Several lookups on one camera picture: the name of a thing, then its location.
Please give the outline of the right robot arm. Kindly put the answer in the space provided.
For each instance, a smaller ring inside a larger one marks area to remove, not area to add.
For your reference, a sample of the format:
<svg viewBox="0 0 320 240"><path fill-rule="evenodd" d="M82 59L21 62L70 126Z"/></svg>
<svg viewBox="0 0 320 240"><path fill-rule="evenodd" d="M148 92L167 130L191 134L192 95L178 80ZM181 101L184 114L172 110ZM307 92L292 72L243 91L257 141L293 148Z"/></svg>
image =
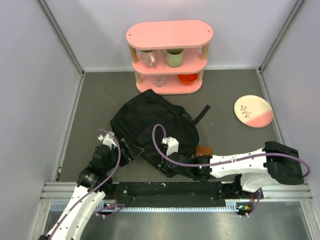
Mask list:
<svg viewBox="0 0 320 240"><path fill-rule="evenodd" d="M288 186L304 183L301 167L304 162L299 152L275 141L267 141L264 147L252 152L195 158L179 154L179 142L175 138L165 138L162 142L165 150L159 147L156 150L170 169L202 182L234 175L235 184L227 192L239 198L276 183Z"/></svg>

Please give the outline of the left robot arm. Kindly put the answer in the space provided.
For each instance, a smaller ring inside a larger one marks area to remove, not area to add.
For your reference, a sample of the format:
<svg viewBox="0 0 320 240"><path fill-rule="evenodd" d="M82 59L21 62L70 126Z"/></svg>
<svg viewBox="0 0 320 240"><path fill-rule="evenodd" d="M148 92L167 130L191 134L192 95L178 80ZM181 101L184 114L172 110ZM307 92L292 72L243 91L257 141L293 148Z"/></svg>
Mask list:
<svg viewBox="0 0 320 240"><path fill-rule="evenodd" d="M116 202L102 209L97 206L103 199L116 196L110 170L124 166L145 150L120 143L118 148L101 144L95 148L89 165L80 173L70 201L52 229L40 240L79 240L92 215L110 217L121 211L125 204Z"/></svg>

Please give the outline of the black student backpack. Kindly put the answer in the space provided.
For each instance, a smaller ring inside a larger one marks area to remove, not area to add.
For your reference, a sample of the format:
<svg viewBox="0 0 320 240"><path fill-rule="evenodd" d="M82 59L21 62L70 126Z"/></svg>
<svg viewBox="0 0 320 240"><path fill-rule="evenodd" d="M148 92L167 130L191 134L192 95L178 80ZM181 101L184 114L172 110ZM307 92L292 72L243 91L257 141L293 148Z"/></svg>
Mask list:
<svg viewBox="0 0 320 240"><path fill-rule="evenodd" d="M143 148L141 157L161 172L162 157L155 145L163 151L166 149L163 137L173 137L179 142L178 153L192 158L200 141L196 125L209 109L206 105L192 119L182 106L170 103L149 89L125 103L110 120L110 125L119 140Z"/></svg>

